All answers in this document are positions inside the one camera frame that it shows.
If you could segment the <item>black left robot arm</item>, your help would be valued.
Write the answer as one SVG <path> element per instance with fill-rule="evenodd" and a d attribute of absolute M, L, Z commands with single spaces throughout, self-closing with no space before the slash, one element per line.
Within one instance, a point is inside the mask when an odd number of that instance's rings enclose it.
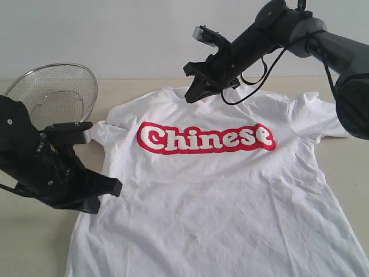
<path fill-rule="evenodd" d="M 97 214 L 99 196 L 118 197 L 122 183 L 86 168 L 74 145 L 88 142 L 91 122 L 56 123 L 37 130 L 22 102 L 1 96 L 1 171 L 17 181 L 10 193 L 55 208 Z"/>

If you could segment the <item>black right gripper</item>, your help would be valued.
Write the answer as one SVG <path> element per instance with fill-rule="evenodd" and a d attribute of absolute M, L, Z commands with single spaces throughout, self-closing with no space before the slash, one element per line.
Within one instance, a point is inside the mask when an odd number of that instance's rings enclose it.
<path fill-rule="evenodd" d="M 210 77 L 226 88 L 242 72 L 276 48 L 276 43 L 266 33 L 252 25 L 239 35 L 228 49 L 219 51 L 203 62 L 188 62 L 183 67 L 185 75 L 196 77 L 185 93 L 186 102 L 195 103 L 220 94 L 219 87 L 199 76 Z"/>

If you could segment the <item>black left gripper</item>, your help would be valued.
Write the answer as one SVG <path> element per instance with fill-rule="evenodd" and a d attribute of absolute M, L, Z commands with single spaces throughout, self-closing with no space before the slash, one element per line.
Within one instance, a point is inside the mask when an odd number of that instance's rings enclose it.
<path fill-rule="evenodd" d="M 21 142 L 2 138 L 1 171 L 17 181 L 13 188 L 1 184 L 2 190 L 55 209 L 92 215 L 100 209 L 99 198 L 92 196 L 118 197 L 122 190 L 120 180 L 86 170 L 74 145 L 54 145 L 46 139 Z"/>

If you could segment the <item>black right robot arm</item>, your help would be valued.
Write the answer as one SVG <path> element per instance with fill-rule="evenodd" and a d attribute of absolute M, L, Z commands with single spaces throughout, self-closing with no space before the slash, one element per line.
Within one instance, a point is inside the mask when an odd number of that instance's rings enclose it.
<path fill-rule="evenodd" d="M 234 41 L 206 26 L 197 26 L 195 40 L 217 47 L 203 62 L 189 62 L 183 70 L 193 77 L 188 103 L 222 94 L 245 82 L 242 73 L 275 50 L 297 57 L 314 57 L 325 72 L 338 74 L 329 86 L 342 127 L 352 136 L 368 139 L 368 45 L 330 33 L 325 23 L 299 1 L 291 9 L 285 1 L 269 1 L 254 22 Z"/>

